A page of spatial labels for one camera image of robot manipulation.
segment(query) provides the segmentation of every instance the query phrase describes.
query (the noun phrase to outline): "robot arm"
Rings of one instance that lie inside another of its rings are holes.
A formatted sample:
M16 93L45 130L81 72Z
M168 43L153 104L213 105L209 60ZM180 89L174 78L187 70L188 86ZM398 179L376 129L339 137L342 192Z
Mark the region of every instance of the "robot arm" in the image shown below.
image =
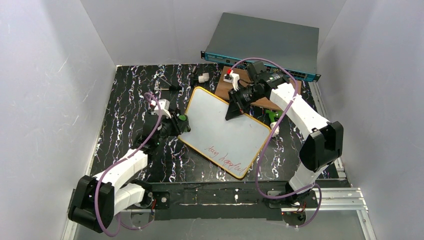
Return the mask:
M250 64L246 70L253 83L246 87L239 85L238 90L233 88L228 92L230 100L226 120L248 112L251 103L264 97L282 110L287 107L293 99L295 89L282 72L267 72L261 61ZM238 79L238 75L233 72L229 72L225 77ZM299 152L300 165L285 187L286 193L292 193L313 184L327 166L340 157L343 127L339 122L331 123L319 115L298 94L286 114L299 128L305 140ZM299 191L288 201L294 203L310 190Z
M285 109L294 92L291 84L283 83L271 90L269 100ZM296 191L313 184L327 166L342 154L343 127L340 123L330 123L319 115L298 94L286 114L299 128L305 140L299 153L300 165L289 181L291 189Z
M168 100L159 100L163 119L154 134L147 143L137 151L134 156L123 161L119 165L113 167L103 177L98 193L98 208L101 221L107 228L116 214L129 206L142 203L148 205L152 200L150 196L145 194L151 192L151 186L147 182L133 180L123 187L123 185L137 172L144 169L148 164L148 155L152 154L155 149L163 143L169 136L178 136L183 132L189 132L189 121L187 116L181 115L178 109L169 109ZM159 108L152 104L154 112L159 113ZM152 128L144 126L144 133L136 137L133 146L121 158L127 158L145 141ZM72 194L68 218L71 221L79 223L98 233L102 232L95 213L94 195L98 180L103 172L95 176L83 176L76 186Z

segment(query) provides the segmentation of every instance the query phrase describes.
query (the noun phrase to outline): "wooden board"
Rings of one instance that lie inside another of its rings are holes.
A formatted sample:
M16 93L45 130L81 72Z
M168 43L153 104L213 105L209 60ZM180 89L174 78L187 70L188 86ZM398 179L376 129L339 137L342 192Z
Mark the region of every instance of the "wooden board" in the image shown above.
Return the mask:
M248 114L227 121L227 109L227 102L196 87L185 110L191 131L178 138L233 177L242 179L271 129Z
M219 78L218 86L216 87L216 91L215 91L216 96L218 96L222 99L225 99L225 100L230 99L228 97L228 91L233 88L233 85L231 83L224 81L224 75L227 73L229 68L230 68L229 66L224 66L222 73L221 73L221 77ZM249 77L248 77L248 73L246 72L246 70L235 68L234 72L236 74L240 75L240 79L243 79L247 82L250 82ZM247 85L245 82L242 82L242 81L240 81L240 83L243 86ZM294 88L295 85L294 85L292 80L290 80L290 83L293 85L293 88ZM301 85L298 84L297 93L299 95L301 94L300 86ZM258 106L258 107L263 107L263 108L266 108L266 109L281 110L277 105L275 105L274 103L269 101L266 97L255 101L254 103L252 103L252 105Z

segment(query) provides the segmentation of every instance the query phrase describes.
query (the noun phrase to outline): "purple cable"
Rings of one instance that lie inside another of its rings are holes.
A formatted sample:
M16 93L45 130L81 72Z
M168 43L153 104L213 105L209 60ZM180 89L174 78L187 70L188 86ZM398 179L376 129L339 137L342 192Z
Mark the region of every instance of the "purple cable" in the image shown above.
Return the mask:
M149 104L150 104L150 102L152 100L154 100L156 102L157 107L159 108L159 115L157 116L156 125L154 126L153 130L151 131L151 133L144 140L144 142L133 153L131 153L127 158L123 158L123 159L115 162L114 164L112 164L111 166L109 166L106 170L104 170L103 174L98 179L97 185L95 187L95 192L94 192L94 211L95 211L95 216L97 218L98 225L100 226L101 230L104 232L104 234L106 234L109 237L115 237L116 235L118 235L118 233L120 231L120 227L121 227L121 215L120 214L117 214L116 215L116 220L118 221L118 230L115 233L109 232L106 229L105 225L103 224L102 219L100 218L100 211L99 211L99 190L100 190L100 185L102 183L102 180L105 177L106 173L108 173L112 168L116 167L117 165L123 163L125 160L128 160L129 158L131 158L132 156L134 156L147 143L147 141L153 136L153 134L155 133L155 130L159 127L159 124L161 123L162 112L161 112L161 106L159 104L159 101L150 92L146 92L144 94L144 97L147 99L147 102Z
M260 195L262 195L262 197L267 198L267 199L284 199L284 198L290 197L292 195L295 195L295 194L297 194L297 193L299 193L299 192L301 192L303 190L307 190L307 189L313 188L314 186L317 186L318 187L318 190L319 190L319 192L321 194L321 188L316 183L310 184L310 185L307 185L307 186L304 186L304 187L302 187L302 188L300 188L300 189L298 189L296 191L293 191L293 192L290 192L288 194L284 194L284 195L281 195L281 196L268 196L268 195L266 195L265 193L263 193L261 191L261 189L259 187L259 182L258 182L258 174L259 174L259 169L260 169L260 166L261 166L261 163L262 163L262 159L263 159L264 154L265 154L265 151L264 150L267 149L268 144L270 143L271 138L272 138L274 132L279 127L279 125L280 125L281 121L283 120L284 116L287 114L287 112L289 111L290 107L292 106L293 101L294 101L294 98L298 94L297 93L297 90L298 90L298 81L287 70L285 70L282 66L276 64L273 61L270 61L268 59L261 58L261 57L248 57L248 58L242 59L242 60L236 62L230 69L233 70L237 65L243 63L244 61L248 61L248 60L258 60L258 61L263 61L263 62L270 63L270 64L276 66L277 68L279 68L281 71L283 71L283 73L285 73L286 75L288 75L288 77L291 80L293 80L293 82L294 82L294 94L293 94L293 98L287 104L287 106L285 107L284 111L282 112L280 118L278 119L278 121L276 122L275 126L272 128L271 132L269 133L269 136L266 139L265 144L263 145L263 148L262 148L263 150L260 152L259 159L257 160L257 166L256 166L256 171L255 171L255 176L254 176L254 183L256 185L256 190L259 192ZM320 206L321 206L321 195L320 195L319 202L318 202L318 207L316 208L315 213L312 215L312 217L308 221L306 221L304 224L300 225L299 227L304 227L307 224L309 224L315 218L315 216L317 215L318 209L320 209Z

